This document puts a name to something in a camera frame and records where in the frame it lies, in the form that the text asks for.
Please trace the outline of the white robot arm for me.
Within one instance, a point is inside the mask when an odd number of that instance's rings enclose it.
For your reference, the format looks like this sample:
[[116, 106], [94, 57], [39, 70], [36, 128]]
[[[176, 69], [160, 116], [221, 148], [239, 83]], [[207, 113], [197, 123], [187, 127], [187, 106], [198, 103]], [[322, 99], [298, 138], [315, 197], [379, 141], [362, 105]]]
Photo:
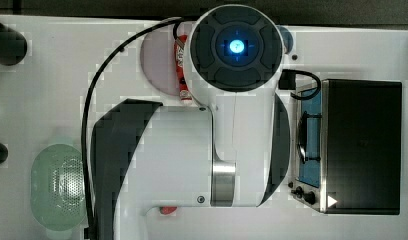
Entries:
[[201, 16], [181, 61], [194, 105], [126, 99], [94, 125], [95, 240], [147, 240], [153, 208], [262, 205], [289, 165], [283, 57], [262, 12], [224, 5]]

